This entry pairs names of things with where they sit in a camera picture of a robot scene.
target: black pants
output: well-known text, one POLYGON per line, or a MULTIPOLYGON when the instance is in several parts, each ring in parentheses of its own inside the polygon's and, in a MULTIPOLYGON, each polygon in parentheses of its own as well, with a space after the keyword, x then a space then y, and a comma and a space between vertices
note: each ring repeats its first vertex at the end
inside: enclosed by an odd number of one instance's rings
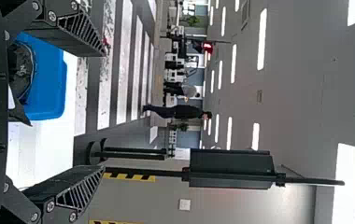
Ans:
POLYGON ((171 93, 173 95, 181 95, 184 96, 184 91, 181 88, 181 84, 178 82, 165 82, 165 88, 163 89, 166 93, 171 93))
POLYGON ((163 119, 171 119, 176 114, 175 107, 162 107, 155 105, 147 105, 147 110, 157 113, 163 119))

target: screw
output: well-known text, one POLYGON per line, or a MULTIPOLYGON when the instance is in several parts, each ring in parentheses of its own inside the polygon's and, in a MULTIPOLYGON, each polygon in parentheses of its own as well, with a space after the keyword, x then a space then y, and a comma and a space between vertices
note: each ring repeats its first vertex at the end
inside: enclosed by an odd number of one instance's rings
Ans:
POLYGON ((74 221, 76 221, 77 218, 78 218, 78 216, 76 215, 76 213, 72 213, 72 214, 70 214, 69 221, 74 222, 74 221))
POLYGON ((6 144, 0 143, 0 153, 4 153, 7 149, 6 144))
POLYGON ((5 40, 8 41, 9 40, 9 32, 5 30, 5 40))
POLYGON ((52 212, 52 210, 55 208, 55 202, 49 202, 47 204, 47 212, 52 212))
POLYGON ((56 14, 53 11, 49 12, 49 19, 50 21, 56 21, 56 14))
POLYGON ((30 220, 31 220, 32 222, 36 222, 37 219, 38 219, 38 213, 33 213, 33 214, 32 214, 32 217, 30 218, 30 220))
POLYGON ((38 5, 37 2, 33 2, 33 3, 32 3, 32 7, 33 7, 33 9, 36 10, 36 11, 38 11, 38 10, 40 9, 40 6, 38 5))
POLYGON ((9 184, 5 183, 5 187, 3 188, 3 193, 7 193, 8 190, 9 190, 9 184))
POLYGON ((76 1, 73 1, 71 3, 71 6, 72 6, 72 9, 75 10, 75 11, 78 9, 78 3, 76 1))

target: blue bin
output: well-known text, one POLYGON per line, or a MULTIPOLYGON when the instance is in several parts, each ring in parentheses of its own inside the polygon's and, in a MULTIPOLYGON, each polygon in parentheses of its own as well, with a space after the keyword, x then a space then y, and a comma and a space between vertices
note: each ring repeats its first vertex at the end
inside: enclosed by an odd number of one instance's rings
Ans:
POLYGON ((30 120, 59 118, 64 113, 66 95, 64 52, 24 33, 17 40, 29 45, 35 53, 35 77, 24 105, 26 116, 30 120))

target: person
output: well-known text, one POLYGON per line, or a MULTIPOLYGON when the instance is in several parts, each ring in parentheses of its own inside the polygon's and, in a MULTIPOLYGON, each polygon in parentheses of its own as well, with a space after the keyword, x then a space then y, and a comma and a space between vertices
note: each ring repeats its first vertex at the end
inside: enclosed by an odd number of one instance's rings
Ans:
POLYGON ((200 97, 201 94, 197 92, 197 88, 192 85, 183 84, 181 82, 165 82, 163 91, 173 95, 184 96, 186 102, 192 97, 200 97))
POLYGON ((146 111, 155 112, 163 119, 212 119, 212 112, 203 111, 191 105, 175 105, 173 107, 145 105, 143 112, 146 111))

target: yellow and black warning stripe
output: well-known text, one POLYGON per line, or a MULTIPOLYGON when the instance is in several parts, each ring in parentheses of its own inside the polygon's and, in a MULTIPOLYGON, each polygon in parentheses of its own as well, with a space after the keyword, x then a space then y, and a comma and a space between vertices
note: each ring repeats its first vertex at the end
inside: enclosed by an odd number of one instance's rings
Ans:
POLYGON ((141 182, 155 182, 155 175, 132 175, 119 173, 104 173, 104 179, 132 180, 141 182))
POLYGON ((121 221, 90 220, 89 224, 143 224, 143 222, 121 222, 121 221))

